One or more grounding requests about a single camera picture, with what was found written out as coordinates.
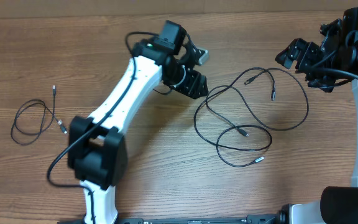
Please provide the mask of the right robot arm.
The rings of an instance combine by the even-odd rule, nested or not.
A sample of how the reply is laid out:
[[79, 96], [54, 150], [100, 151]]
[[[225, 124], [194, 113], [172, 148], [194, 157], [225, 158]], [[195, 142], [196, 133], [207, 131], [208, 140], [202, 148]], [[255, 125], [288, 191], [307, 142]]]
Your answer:
[[284, 206], [278, 223], [358, 223], [358, 7], [322, 24], [321, 45], [294, 39], [275, 60], [306, 75], [309, 87], [330, 93], [350, 83], [356, 104], [356, 161], [348, 187], [326, 187], [316, 202]]

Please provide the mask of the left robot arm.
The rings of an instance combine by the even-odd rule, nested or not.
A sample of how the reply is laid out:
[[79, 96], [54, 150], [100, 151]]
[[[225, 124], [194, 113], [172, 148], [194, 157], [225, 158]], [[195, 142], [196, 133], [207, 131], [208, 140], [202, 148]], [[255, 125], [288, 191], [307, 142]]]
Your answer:
[[110, 95], [87, 118], [70, 123], [68, 166], [84, 190], [81, 223], [116, 223], [115, 187], [127, 169], [125, 135], [148, 95], [159, 84], [197, 99], [208, 94], [207, 79], [194, 67], [208, 59], [179, 24], [166, 21], [161, 33], [144, 32], [129, 48], [131, 59]]

